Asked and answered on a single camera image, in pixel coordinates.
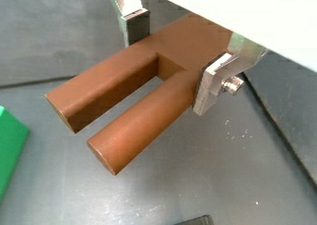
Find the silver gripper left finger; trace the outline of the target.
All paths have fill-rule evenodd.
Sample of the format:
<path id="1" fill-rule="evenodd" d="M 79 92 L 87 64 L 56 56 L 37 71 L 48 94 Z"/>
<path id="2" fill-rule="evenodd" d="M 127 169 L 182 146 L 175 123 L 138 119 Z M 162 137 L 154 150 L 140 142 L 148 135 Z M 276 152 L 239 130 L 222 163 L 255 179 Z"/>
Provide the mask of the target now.
<path id="1" fill-rule="evenodd" d="M 142 0 L 110 0 L 119 20 L 126 46 L 132 45 L 150 34 L 150 11 Z"/>

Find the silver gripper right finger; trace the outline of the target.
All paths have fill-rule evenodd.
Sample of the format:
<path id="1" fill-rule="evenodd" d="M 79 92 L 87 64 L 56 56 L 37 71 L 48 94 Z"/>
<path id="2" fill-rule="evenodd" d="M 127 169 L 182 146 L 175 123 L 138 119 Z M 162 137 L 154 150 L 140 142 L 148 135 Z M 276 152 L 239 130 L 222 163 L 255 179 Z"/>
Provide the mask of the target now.
<path id="1" fill-rule="evenodd" d="M 193 112 L 202 116 L 217 102 L 221 93 L 235 94 L 243 85 L 238 74 L 253 68 L 269 49 L 233 33 L 226 51 L 203 67 L 195 91 Z"/>

